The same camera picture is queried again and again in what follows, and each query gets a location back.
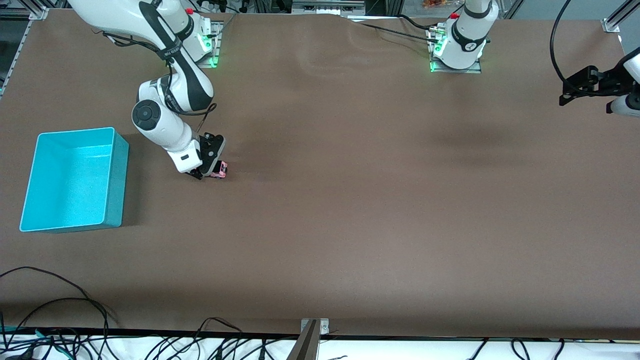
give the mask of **gray wall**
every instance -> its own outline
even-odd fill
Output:
[[[617,9],[623,0],[573,0],[563,19],[603,19]],[[564,0],[525,0],[514,19],[555,19]],[[620,26],[622,46],[630,52],[640,46],[640,10]]]

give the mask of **blue bin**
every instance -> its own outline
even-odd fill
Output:
[[[112,127],[38,135],[20,231],[120,226],[128,157]]]

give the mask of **black joint cap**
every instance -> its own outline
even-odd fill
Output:
[[[153,100],[142,100],[134,106],[131,119],[140,129],[153,130],[160,120],[160,106]]]

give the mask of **black strap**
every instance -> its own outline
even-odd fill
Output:
[[[493,7],[493,0],[489,2],[489,7],[483,13],[474,13],[473,11],[467,8],[467,3],[465,3],[465,13],[471,16],[474,19],[484,19],[491,12],[491,8]]]
[[[478,46],[482,45],[482,43],[484,42],[484,40],[486,39],[486,35],[483,36],[482,38],[479,38],[477,40],[471,40],[467,37],[464,37],[459,31],[458,31],[458,21],[453,23],[453,26],[451,27],[452,29],[452,34],[453,34],[453,39],[455,39],[455,41],[460,44],[460,47],[462,47],[462,51],[466,52],[466,53],[470,53],[474,50],[477,49]]]
[[[160,51],[156,51],[158,57],[162,60],[167,60],[169,58],[173,58],[176,53],[180,52],[180,48],[182,47],[182,40],[179,37],[176,37],[173,41],[173,46],[167,47],[166,49],[162,49]]]
[[[189,37],[191,35],[191,33],[193,32],[193,18],[190,16],[187,16],[189,18],[189,24],[187,24],[187,27],[184,28],[182,31],[180,31],[179,33],[175,34],[175,36],[179,37],[180,40],[184,40],[187,37]]]

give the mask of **table surface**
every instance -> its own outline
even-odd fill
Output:
[[[496,22],[471,75],[337,16],[239,15],[205,71],[228,177],[197,181],[131,124],[163,63],[52,10],[0,101],[0,270],[64,275],[128,328],[637,338],[640,122],[606,115],[610,99],[557,105],[551,25]],[[596,21],[563,22],[556,49],[566,74],[622,55]],[[20,233],[38,133],[103,126],[131,146],[123,226]],[[0,282],[9,323],[76,295],[42,274]],[[80,304],[29,324],[101,327]]]

